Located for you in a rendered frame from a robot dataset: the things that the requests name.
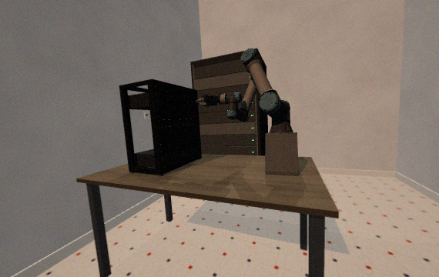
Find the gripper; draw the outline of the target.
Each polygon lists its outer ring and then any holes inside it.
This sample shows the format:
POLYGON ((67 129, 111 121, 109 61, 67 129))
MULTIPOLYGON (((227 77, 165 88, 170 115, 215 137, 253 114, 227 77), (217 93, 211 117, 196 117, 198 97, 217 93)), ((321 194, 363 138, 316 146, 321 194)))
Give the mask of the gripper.
MULTIPOLYGON (((218 96, 218 101, 219 101, 219 102, 217 102, 217 103, 219 103, 220 105, 222 105, 222 104, 220 103, 220 96, 221 96, 221 95, 218 96)), ((208 106, 211 106, 211 105, 217 105, 217 103, 211 103, 211 102, 198 102, 198 101, 202 101, 202 100, 203 100, 203 96, 202 96, 201 98, 199 98, 199 99, 196 101, 196 103, 199 104, 199 105, 205 106, 205 107, 208 107, 208 106)))

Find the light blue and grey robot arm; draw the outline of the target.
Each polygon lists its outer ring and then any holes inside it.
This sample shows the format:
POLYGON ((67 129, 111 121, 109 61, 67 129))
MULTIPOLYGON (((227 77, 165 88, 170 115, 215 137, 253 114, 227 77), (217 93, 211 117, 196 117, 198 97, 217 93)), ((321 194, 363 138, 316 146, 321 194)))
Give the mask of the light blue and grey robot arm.
POLYGON ((269 133, 293 132, 290 126, 290 104, 287 101, 281 100, 277 91, 272 89, 265 74, 265 62, 259 57, 254 48, 248 48, 241 56, 241 62, 251 74, 250 83, 243 101, 242 95, 239 92, 224 93, 224 95, 219 97, 220 103, 222 105, 228 104, 228 119, 238 119, 241 122, 247 122, 249 120, 248 112, 256 90, 258 90, 260 94, 260 108, 272 118, 272 126, 269 133), (242 104, 240 109, 238 109, 238 103, 240 102, 242 104))

